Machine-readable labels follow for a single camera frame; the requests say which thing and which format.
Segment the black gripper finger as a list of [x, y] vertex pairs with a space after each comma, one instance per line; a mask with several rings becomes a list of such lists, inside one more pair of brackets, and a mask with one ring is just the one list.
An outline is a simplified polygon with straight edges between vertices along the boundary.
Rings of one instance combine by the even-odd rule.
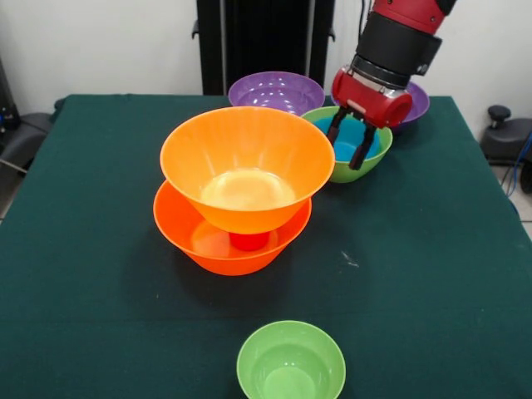
[[351, 170], [359, 170], [361, 168], [366, 155], [372, 146], [376, 129], [375, 126], [370, 124], [365, 125], [362, 143], [356, 148], [349, 162], [349, 168]]
[[331, 124], [328, 127], [327, 138], [331, 144], [334, 144], [340, 130], [340, 125], [347, 115], [351, 113], [351, 109], [348, 107], [340, 106], [331, 120]]

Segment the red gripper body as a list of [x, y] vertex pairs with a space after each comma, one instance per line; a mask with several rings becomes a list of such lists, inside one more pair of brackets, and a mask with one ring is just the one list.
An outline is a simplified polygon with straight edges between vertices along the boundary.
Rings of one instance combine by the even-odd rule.
[[391, 89], [346, 66], [333, 79], [332, 98], [339, 106], [354, 111], [357, 118], [377, 128], [400, 125], [413, 104], [405, 89]]

